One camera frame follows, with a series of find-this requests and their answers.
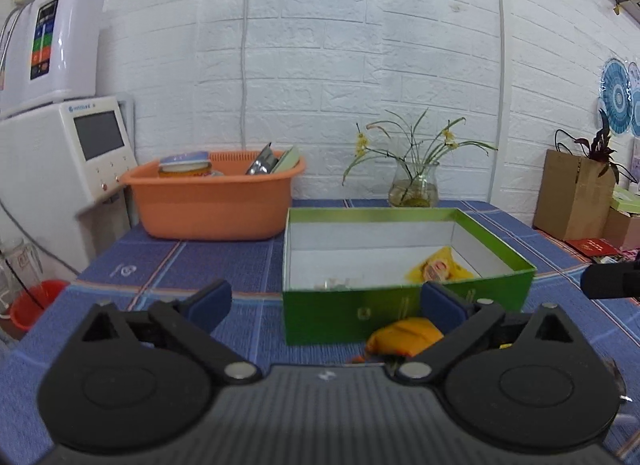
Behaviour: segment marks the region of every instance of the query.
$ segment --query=open cardboard box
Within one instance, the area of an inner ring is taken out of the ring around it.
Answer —
[[[535,267],[457,209],[289,209],[283,301],[288,344],[345,343],[420,313],[406,274],[444,246],[474,278],[448,282],[470,301],[519,311]],[[328,291],[325,283],[347,289]]]

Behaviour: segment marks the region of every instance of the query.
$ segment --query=orange plastic basin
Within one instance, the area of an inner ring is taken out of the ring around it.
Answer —
[[[282,151],[274,152],[281,156]],[[158,161],[126,172],[140,221],[156,238],[242,241],[282,232],[291,206],[291,180],[298,164],[278,174],[247,176],[258,151],[212,152],[212,168],[224,176],[161,178]]]

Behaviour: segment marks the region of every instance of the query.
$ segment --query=yellow snack package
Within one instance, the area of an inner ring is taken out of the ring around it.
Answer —
[[[453,268],[449,274],[450,281],[460,281],[462,279],[473,279],[474,274],[468,271],[465,267],[461,267],[455,261],[453,262]]]
[[[409,317],[380,328],[367,341],[369,355],[414,357],[442,339],[433,323],[421,317]]]
[[[455,265],[451,255],[451,247],[442,247],[439,251],[407,273],[404,278],[410,283],[420,285],[426,281],[447,281]]]

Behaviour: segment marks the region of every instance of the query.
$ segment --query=table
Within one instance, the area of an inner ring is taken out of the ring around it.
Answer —
[[[304,200],[294,206],[387,206],[383,200]],[[587,260],[506,212],[484,202],[442,201],[464,210],[534,264],[538,273],[524,311],[556,302],[600,355],[612,357],[635,400],[640,418],[640,304],[589,301],[580,291]],[[0,368],[0,448],[15,465],[30,465],[52,445],[38,415],[38,384],[67,337],[95,302],[140,310],[157,300],[184,298],[215,278],[231,283],[230,314],[212,336],[268,371],[271,363],[346,363],[361,344],[288,347],[282,321],[283,235],[266,241],[207,243],[151,238],[141,226],[102,254],[49,307]],[[617,451],[638,429],[614,426],[606,446]],[[640,464],[640,450],[626,458]]]

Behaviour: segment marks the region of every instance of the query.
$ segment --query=screen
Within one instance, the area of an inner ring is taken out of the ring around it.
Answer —
[[[78,116],[74,122],[86,160],[124,146],[114,111]]]

